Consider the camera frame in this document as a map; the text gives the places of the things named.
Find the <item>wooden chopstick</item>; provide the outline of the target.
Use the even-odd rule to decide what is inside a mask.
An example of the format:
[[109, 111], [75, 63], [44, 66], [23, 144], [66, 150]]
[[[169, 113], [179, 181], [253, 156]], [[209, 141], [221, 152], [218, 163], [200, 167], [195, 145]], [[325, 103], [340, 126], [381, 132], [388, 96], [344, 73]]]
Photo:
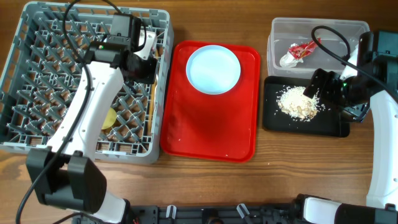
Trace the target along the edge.
[[155, 92], [157, 87], [157, 77], [158, 77], [159, 69], [157, 69], [155, 73], [155, 82], [151, 85], [151, 92], [150, 92], [150, 103], [149, 103], [149, 112], [148, 112], [148, 123], [147, 123], [147, 135], [149, 136], [152, 129], [152, 119], [154, 113], [154, 102], [155, 102]]

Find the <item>rice and peanut leftovers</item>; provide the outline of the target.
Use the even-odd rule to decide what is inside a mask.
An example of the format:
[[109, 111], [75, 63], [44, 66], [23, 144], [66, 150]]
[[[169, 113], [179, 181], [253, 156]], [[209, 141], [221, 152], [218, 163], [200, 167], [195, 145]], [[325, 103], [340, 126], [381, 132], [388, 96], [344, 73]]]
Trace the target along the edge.
[[277, 92], [276, 103], [279, 111], [290, 116], [294, 121], [309, 122], [326, 106], [320, 102], [317, 95], [309, 98], [303, 94], [304, 86], [283, 86]]

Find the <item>red snack wrapper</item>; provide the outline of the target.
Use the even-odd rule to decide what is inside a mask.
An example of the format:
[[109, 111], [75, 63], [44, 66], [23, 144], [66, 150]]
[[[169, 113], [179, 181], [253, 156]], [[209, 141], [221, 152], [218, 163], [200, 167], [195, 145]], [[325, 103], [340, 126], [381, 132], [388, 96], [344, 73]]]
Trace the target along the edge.
[[313, 40], [311, 40], [307, 43], [300, 45], [292, 44], [288, 49], [288, 53], [291, 54], [294, 59], [300, 60], [304, 57], [311, 55], [317, 47], [318, 45]]

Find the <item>yellow plastic cup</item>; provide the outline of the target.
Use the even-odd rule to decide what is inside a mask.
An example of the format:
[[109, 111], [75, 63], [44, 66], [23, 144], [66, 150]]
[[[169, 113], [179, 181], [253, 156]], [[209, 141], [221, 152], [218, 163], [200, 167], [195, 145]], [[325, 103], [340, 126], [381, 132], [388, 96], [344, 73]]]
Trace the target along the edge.
[[113, 108], [110, 108], [101, 129], [104, 130], [110, 128], [116, 122], [116, 117], [116, 111]]

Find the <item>light blue plate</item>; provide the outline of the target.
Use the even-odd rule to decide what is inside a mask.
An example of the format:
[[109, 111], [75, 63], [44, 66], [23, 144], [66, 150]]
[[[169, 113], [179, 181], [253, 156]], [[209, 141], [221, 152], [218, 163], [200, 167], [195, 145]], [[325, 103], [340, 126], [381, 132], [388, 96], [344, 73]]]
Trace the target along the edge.
[[189, 56], [185, 73], [194, 89], [207, 95], [220, 95], [237, 84], [241, 76], [241, 64], [230, 49], [206, 45]]

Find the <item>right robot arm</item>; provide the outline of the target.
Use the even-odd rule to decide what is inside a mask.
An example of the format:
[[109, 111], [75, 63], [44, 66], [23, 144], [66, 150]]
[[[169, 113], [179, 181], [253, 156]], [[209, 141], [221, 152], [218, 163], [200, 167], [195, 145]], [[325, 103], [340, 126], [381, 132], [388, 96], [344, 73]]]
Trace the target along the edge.
[[374, 154], [366, 205], [339, 203], [316, 196], [298, 195], [292, 204], [293, 220], [305, 223], [397, 223], [397, 33], [377, 30], [359, 38], [357, 63], [339, 57], [314, 43], [328, 55], [357, 71], [340, 79], [334, 72], [315, 70], [304, 95], [321, 99], [339, 109], [365, 104], [372, 111]]

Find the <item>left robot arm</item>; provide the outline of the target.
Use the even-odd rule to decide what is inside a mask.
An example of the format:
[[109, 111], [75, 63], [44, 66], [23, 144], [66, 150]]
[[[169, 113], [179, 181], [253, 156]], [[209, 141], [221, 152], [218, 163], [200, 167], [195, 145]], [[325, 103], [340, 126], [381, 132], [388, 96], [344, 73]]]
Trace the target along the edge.
[[107, 190], [95, 150], [111, 103], [125, 82], [153, 84], [157, 61], [147, 45], [144, 23], [117, 12], [106, 41], [92, 42], [81, 57], [83, 76], [55, 134], [25, 162], [42, 205], [68, 209], [101, 223], [138, 223], [129, 201]]

